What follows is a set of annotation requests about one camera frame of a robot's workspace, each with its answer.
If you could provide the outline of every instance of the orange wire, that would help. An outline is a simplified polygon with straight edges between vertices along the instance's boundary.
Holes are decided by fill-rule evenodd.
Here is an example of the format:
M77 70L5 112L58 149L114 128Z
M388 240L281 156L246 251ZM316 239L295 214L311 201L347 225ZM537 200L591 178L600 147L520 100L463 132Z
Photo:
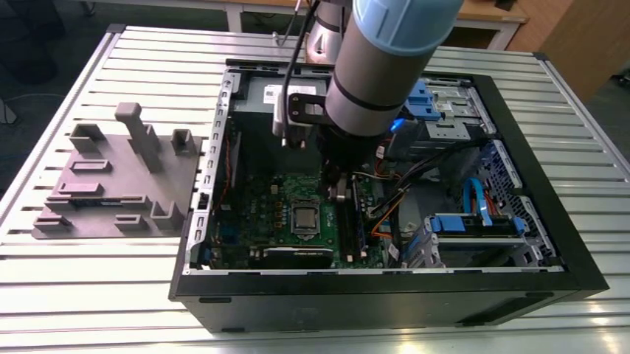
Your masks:
M400 204L400 201L403 201L403 198L404 198L404 195L400 197L400 199L396 201L396 203L392 205L392 207L389 208L389 210L384 213L383 217L380 218L379 222L376 223L376 225L373 226L372 228L372 231L369 232L371 235L375 235L376 234L376 229L379 227L379 225L383 223L384 219L387 219L387 217L389 216L389 214L392 213L393 209L397 207L397 204Z
M485 198L485 203L488 204L489 212L492 213L492 215L496 215L499 212L496 210L496 205L493 205L493 201L489 197L489 192L487 190L483 192L483 197Z
M381 234L380 232L375 232L375 233L372 234L372 236L384 237L384 238L392 238L391 235L388 235L388 234Z

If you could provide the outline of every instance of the blue clip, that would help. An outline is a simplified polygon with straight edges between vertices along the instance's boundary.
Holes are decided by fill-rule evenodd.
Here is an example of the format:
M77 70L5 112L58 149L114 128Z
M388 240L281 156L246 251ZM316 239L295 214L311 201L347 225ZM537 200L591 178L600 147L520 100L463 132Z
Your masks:
M432 232L464 232L465 226L463 225L461 217L457 215L437 215L431 217L431 230Z
M433 94L431 94L421 81L415 83L404 107L417 119L435 121L441 118L441 113L435 111L433 108Z
M464 232L465 226L460 216L456 215L440 215L441 230L445 232Z
M469 177L463 182L463 212L471 213L471 187L473 188L473 194L476 197L476 210L483 219L483 226L492 226L492 219L489 219L488 204L483 197L483 186L481 181L477 178Z
M431 223L431 231L432 232L439 232L441 231L441 224L436 216L429 218L429 223Z
M524 223L524 220L517 216L515 216L511 221L513 222L515 234L520 236L527 230L527 224Z

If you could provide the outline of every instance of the black cable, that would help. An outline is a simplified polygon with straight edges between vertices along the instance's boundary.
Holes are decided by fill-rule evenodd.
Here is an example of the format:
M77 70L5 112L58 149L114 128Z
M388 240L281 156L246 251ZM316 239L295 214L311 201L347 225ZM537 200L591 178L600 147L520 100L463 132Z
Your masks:
M291 81L291 75L293 73L295 62L297 61L299 52L301 50L301 42L304 41L305 37L305 28L311 20L313 19L316 8L319 7L319 0L313 2L312 7L308 9L305 14L304 23L301 24L301 28L299 30L297 36L297 43L295 44L293 55L291 56L291 61L288 62L287 73L284 74L284 83L283 83L283 90L281 90L281 109L280 113L283 116L283 138L287 140L289 148L292 148L293 142L291 141L289 130L288 130L288 83Z
M392 204L395 201L397 201L397 198L404 196L404 193L407 192L408 188L411 187L409 179L413 178L415 176L421 176L425 172L428 172L431 169L439 166L439 164L445 160L449 155L456 153L460 150L464 150L467 148L475 148L477 146L484 145L489 139L483 138L483 139L476 139L468 142L457 142L453 145L448 146L443 150L440 150L437 153L423 159L420 162L417 162L408 171L403 174L397 182L395 183L393 190L389 194L389 196L384 199L383 202L376 204L372 208L372 215L376 214L376 212L385 207L387 205Z
M296 17L297 17L297 11L293 11L291 20L288 21L288 24L283 27L283 31L277 31L277 32L284 32L283 41L277 43L277 46L284 46L284 43L287 42L291 29L293 28L293 22L295 22Z
M339 34L341 35L341 41L343 41L343 31L345 29L345 25L343 22L345 21L345 7L341 6L341 21L340 21L340 26L339 26Z
M457 142L453 145L448 146L443 150L440 150L436 154L429 156L427 159L421 160L417 162L413 166L411 166L409 170L403 174L397 182L395 183L395 188L399 188L403 186L408 181L409 178L416 176L417 174L423 174L425 171L431 170L435 168L435 166L440 163L441 160L449 157L453 153L457 151L467 149L467 148L475 148L477 146L484 145L488 142L487 138L471 140L468 142Z

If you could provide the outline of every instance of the wire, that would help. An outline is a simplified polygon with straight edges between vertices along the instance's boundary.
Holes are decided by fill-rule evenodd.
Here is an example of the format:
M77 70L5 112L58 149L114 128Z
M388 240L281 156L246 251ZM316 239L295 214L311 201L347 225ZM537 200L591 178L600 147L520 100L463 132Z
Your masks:
M297 18L297 11L299 11L300 4L301 4L301 0L297 0L297 3L295 4L293 15L291 16L291 20L288 21L287 31L284 32L283 41L279 42L277 39L275 40L275 44L277 44L277 46L284 46L284 43L287 42L288 34L291 33L291 29L293 28L295 18Z
M389 214L392 213L393 209L397 207L397 205L400 204L400 201L403 201L403 198L404 198L404 195L400 197L400 199L396 201L396 203L392 205L392 207L389 208L389 210L384 213L383 217L380 218L380 220L377 221L376 225L373 225L373 228L372 228L372 231L369 232L371 235L373 235L376 233L376 229L377 227L380 226L380 224L383 223L384 219L387 219L387 217L389 216Z
M222 192L220 193L218 203L216 203L214 207L212 208L212 212L218 209L220 204L222 203L222 199L225 198L226 190L229 189L229 181L230 181L230 167L229 167L229 137L226 136L225 132L225 187L222 188Z
M339 24L339 34L341 35L341 41L343 41L343 28L345 27L345 25L343 24L344 21L345 21L345 7L341 6L341 21Z
M391 236L389 234L380 233L380 232L373 232L373 233L372 233L372 236L384 237L384 238L392 238L392 236Z
M300 49L301 49L301 42L304 41L304 37L305 37L305 28L308 27L308 24L309 24L311 20L313 19L313 15L315 15L316 8L319 7L319 3L320 3L319 0L315 0L312 7L308 9L308 12L305 14L304 23L301 24L301 28L299 30L297 43L295 44L293 55L291 56L291 61L288 62L288 67L287 67L287 73L284 74L284 82L283 82L283 90L281 90L281 95L283 95L283 101L281 102L283 102L283 104L281 104L281 107L280 107L281 108L280 113L281 113L281 116L283 116L283 138L288 142L289 147L291 147L292 141L291 141L289 131L288 131L288 112L287 112L287 108L288 108L288 94L287 94L288 83L291 81L293 66L295 66L295 62L297 61L297 56L299 56L299 52L300 52Z
M392 177L381 177L381 176L375 176L375 175L369 175L368 173L364 173L364 172L359 172L359 171L353 171L352 172L355 175L360 175L360 176L364 176L364 177L369 177L372 179L380 179L383 181L389 181L392 179Z
M6 100L4 100L4 102L12 102L12 101L16 101L16 100L21 100L22 98L26 98L26 97L58 97L58 98L65 98L65 96L62 94L22 94L17 97L8 98Z

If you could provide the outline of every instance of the slotted aluminum surface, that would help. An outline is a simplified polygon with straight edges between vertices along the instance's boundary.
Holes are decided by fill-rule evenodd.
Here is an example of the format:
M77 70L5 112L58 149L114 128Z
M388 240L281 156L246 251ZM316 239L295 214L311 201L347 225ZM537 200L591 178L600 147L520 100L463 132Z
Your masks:
M106 34L0 203L0 348L124 353L627 353L630 183L626 162L551 66L527 53L441 48L428 70L488 74L611 290L497 327L209 334L166 300L177 239L34 240L77 122L124 133L121 101L160 132L208 138L225 58L287 60L267 35L126 27Z

